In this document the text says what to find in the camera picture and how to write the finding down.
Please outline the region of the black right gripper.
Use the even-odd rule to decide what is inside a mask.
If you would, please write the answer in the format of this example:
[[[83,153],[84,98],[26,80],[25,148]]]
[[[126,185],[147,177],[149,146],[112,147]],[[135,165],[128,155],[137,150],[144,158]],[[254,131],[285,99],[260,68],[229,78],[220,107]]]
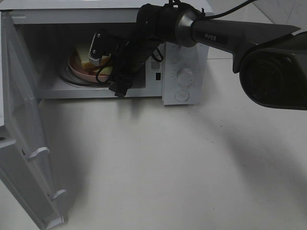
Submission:
[[[113,68],[106,82],[110,83],[109,90],[116,97],[126,96],[146,60],[157,48],[158,39],[154,37],[103,35],[103,54],[111,55],[107,64]]]

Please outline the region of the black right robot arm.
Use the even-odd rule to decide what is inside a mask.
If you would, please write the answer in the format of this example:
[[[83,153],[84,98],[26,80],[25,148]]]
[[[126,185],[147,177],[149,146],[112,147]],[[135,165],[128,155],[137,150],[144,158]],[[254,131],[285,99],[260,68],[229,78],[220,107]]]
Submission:
[[[110,90],[124,97],[134,74],[164,42],[204,44],[233,56],[234,73],[253,102],[269,108],[306,110],[307,34],[283,24],[225,21],[187,3],[140,7],[136,28],[115,59]]]

